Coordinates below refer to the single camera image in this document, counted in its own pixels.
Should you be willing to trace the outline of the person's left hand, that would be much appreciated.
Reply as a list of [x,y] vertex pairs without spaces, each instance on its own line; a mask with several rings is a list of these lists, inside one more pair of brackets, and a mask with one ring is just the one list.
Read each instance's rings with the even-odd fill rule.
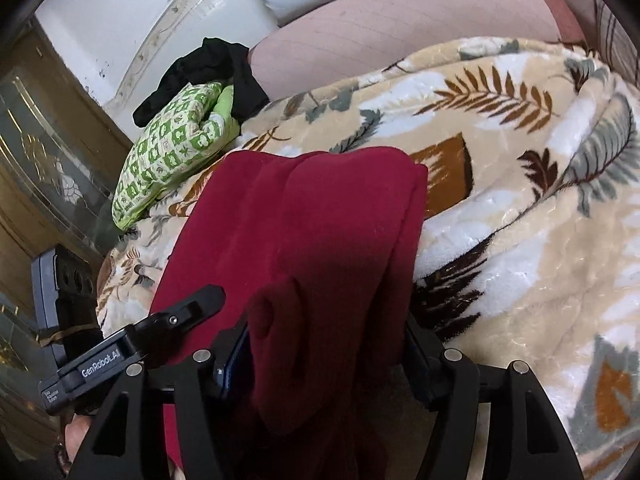
[[64,476],[70,473],[73,462],[93,423],[90,415],[73,414],[63,430],[62,448],[58,451],[58,464]]

